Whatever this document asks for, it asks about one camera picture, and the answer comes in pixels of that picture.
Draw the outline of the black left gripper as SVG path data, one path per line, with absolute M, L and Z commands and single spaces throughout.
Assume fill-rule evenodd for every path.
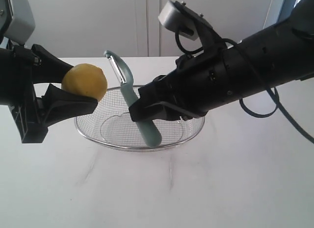
M 47 127 L 91 114 L 96 109 L 95 98 L 75 95 L 49 84 L 41 97 L 41 120 L 33 83 L 61 83 L 72 68 L 38 44 L 32 45 L 31 50 L 22 46 L 11 50 L 1 48 L 0 104 L 9 107 L 23 144 L 42 143 Z

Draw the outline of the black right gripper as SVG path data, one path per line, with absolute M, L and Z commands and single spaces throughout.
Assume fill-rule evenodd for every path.
M 236 100 L 236 50 L 228 48 L 214 29 L 195 21 L 202 53 L 186 51 L 176 69 L 138 89 L 140 98 L 129 107 L 133 122 L 191 120 Z

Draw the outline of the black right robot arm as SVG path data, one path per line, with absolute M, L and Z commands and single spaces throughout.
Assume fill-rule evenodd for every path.
M 168 1 L 159 21 L 176 35 L 195 35 L 203 52 L 176 60 L 176 68 L 139 88 L 130 106 L 134 122 L 189 120 L 264 91 L 253 65 L 269 87 L 314 76 L 314 0 L 300 0 L 291 14 L 234 47 L 212 26 L 178 1 Z

